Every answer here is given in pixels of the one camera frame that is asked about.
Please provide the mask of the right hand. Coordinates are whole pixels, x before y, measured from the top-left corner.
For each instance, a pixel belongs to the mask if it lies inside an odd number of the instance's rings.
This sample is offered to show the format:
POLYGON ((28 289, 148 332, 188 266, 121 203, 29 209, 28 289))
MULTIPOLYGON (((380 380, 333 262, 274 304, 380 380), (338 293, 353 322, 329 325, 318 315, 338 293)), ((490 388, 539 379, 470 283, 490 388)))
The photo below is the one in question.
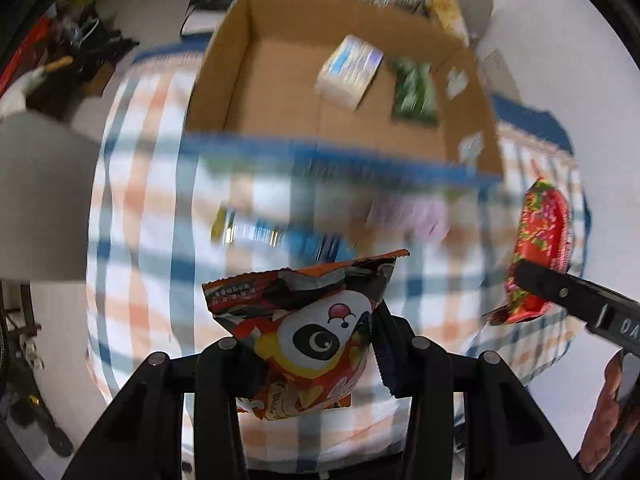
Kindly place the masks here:
POLYGON ((604 370, 604 385, 578 453, 578 463, 585 472, 593 472, 611 451, 612 432, 620 419, 616 396, 622 381, 622 359, 623 353, 617 352, 604 370))

